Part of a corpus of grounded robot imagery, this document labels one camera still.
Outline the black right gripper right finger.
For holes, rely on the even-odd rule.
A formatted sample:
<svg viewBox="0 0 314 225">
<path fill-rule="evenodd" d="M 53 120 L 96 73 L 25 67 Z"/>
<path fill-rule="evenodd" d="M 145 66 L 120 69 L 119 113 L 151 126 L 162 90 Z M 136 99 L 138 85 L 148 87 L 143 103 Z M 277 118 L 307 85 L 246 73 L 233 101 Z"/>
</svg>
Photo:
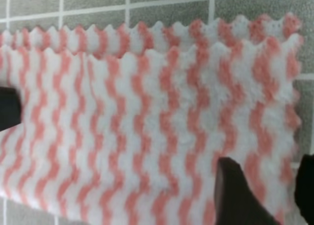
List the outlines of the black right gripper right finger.
<svg viewBox="0 0 314 225">
<path fill-rule="evenodd" d="M 295 179 L 294 200 L 301 216 L 314 224 L 314 156 L 304 155 Z"/>
</svg>

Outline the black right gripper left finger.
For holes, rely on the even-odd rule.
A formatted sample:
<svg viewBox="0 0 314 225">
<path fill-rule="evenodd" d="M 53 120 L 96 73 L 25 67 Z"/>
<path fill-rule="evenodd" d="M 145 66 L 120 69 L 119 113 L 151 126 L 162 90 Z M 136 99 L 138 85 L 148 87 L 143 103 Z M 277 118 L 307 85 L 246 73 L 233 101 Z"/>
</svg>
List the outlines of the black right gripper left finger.
<svg viewBox="0 0 314 225">
<path fill-rule="evenodd" d="M 251 192 L 240 165 L 230 157 L 217 162 L 214 187 L 217 225 L 278 225 Z"/>
</svg>

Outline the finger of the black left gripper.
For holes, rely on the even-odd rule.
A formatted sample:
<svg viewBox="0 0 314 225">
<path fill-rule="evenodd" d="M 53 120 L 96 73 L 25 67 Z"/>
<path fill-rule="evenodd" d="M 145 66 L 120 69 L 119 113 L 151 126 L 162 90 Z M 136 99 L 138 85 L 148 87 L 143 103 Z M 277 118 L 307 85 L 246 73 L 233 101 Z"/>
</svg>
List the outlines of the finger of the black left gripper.
<svg viewBox="0 0 314 225">
<path fill-rule="evenodd" d="M 4 131 L 22 122 L 22 106 L 17 91 L 0 87 L 0 130 Z"/>
</svg>

